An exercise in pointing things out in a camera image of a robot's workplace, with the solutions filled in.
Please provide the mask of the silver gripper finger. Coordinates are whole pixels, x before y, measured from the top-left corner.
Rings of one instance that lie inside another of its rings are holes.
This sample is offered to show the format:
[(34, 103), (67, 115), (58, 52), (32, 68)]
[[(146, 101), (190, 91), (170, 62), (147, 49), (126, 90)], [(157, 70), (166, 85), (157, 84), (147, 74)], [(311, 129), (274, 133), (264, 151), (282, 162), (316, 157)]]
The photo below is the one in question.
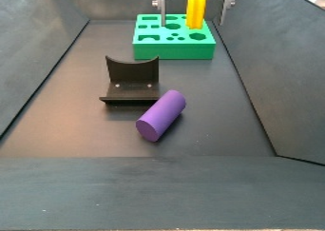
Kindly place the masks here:
[(236, 0), (222, 0), (222, 10), (221, 10), (221, 16), (220, 16), (220, 22), (218, 25), (222, 26), (225, 23), (226, 18), (226, 12), (228, 10), (236, 5)]
[(161, 11), (162, 26), (165, 26), (166, 0), (153, 0), (153, 6)]

